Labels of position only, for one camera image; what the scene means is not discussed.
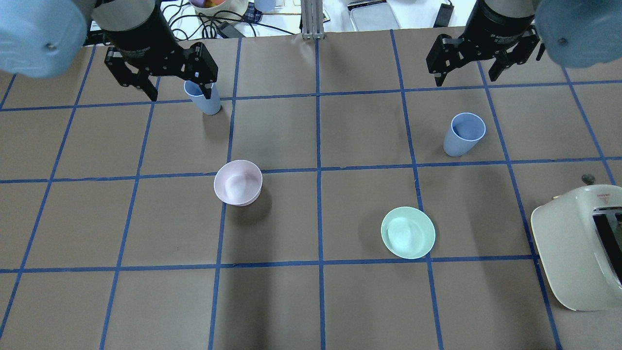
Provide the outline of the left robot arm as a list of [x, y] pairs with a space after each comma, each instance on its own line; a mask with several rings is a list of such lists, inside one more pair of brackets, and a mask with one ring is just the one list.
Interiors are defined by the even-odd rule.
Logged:
[[1, 69], [53, 78], [71, 66], [95, 22], [111, 43], [104, 58], [116, 82], [158, 97], [154, 77], [191, 81], [211, 98], [218, 66], [201, 42], [181, 47], [158, 0], [3, 0]]

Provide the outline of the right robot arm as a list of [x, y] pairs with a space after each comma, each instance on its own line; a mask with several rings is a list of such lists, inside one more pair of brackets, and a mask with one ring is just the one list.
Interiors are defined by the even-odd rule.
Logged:
[[501, 73], [546, 53], [562, 67], [583, 69], [622, 55], [619, 0], [478, 0], [464, 33], [440, 34], [426, 57], [436, 86], [470, 62], [493, 60], [488, 71]]

